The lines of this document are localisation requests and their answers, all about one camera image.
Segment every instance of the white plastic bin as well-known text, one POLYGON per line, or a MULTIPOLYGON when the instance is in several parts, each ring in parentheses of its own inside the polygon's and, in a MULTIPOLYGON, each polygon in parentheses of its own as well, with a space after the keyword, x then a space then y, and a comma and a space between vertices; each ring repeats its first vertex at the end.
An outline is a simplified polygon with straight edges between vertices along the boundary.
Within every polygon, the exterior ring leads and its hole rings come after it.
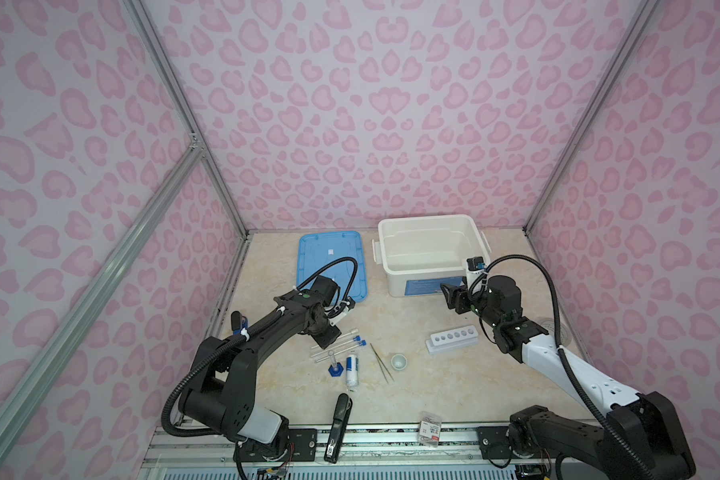
POLYGON ((461 284, 467 258, 490 262, 488 241, 468 215, 382 220, 378 238, 373 259, 384 265, 392 296, 441 293, 441 283, 461 284))

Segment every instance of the blue plastic lid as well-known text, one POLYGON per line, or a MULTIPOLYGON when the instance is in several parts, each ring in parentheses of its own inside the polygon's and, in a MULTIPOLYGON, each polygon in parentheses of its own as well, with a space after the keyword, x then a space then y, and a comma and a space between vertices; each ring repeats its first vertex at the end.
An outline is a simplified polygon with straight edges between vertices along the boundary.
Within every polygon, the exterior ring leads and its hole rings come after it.
MULTIPOLYGON (((300 284, 308 276, 314 274, 325 264, 343 256, 351 256, 358 262, 358 273, 349 296, 355 302, 362 302, 368 296, 368 281, 365 278, 365 255, 362 249, 360 234, 355 231, 327 232, 303 236, 298 242, 298 263, 296 266, 296 284, 300 284)), ((322 273, 333 279, 341 288, 342 296, 352 275, 352 262, 342 262, 322 273)))

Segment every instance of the small white bowl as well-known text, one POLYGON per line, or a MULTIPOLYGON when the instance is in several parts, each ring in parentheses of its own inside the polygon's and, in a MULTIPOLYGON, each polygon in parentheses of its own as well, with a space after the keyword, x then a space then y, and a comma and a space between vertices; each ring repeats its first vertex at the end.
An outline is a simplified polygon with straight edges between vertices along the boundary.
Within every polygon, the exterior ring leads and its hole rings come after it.
POLYGON ((408 366, 408 359, 405 358, 405 355, 402 353, 395 353, 392 356, 392 368, 400 372, 401 370, 405 370, 405 367, 408 366))

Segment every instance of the patterned backdrop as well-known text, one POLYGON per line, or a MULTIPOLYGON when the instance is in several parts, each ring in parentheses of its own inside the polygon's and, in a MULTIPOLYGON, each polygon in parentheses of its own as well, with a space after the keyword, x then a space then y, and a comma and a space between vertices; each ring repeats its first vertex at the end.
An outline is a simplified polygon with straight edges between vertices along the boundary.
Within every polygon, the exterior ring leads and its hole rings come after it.
POLYGON ((117 0, 0 0, 0 404, 187 139, 117 0))
POLYGON ((635 0, 148 0, 251 228, 523 225, 635 0))
POLYGON ((134 478, 190 370, 237 245, 201 165, 112 295, 0 480, 134 478))
POLYGON ((720 480, 720 0, 668 2, 535 233, 595 366, 720 480))

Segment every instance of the bin handle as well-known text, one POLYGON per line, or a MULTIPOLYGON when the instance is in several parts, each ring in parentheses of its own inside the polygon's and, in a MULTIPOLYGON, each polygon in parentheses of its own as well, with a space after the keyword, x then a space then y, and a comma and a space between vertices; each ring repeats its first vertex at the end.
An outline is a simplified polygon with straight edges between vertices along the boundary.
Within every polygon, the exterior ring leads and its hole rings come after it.
POLYGON ((485 242, 485 249, 488 250, 488 252, 490 254, 492 254, 493 252, 490 250, 490 245, 488 244, 488 239, 485 238, 485 232, 480 230, 480 235, 483 237, 483 242, 485 242))
POLYGON ((373 261, 376 263, 376 265, 381 265, 382 261, 380 260, 380 258, 382 257, 382 243, 377 242, 374 239, 371 239, 371 246, 372 246, 372 250, 373 250, 373 261))

